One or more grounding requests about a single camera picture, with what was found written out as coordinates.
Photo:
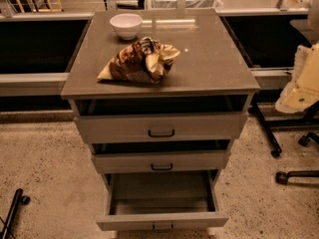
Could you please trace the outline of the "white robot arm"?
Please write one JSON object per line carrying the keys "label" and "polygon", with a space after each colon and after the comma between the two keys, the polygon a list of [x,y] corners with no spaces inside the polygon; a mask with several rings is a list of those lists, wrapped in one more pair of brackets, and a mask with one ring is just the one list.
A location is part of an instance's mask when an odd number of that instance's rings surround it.
{"label": "white robot arm", "polygon": [[291,81],[275,104],[282,113],[301,113],[319,101],[319,0],[282,0],[285,9],[308,10],[306,20],[293,20],[292,26],[311,43],[297,47]]}

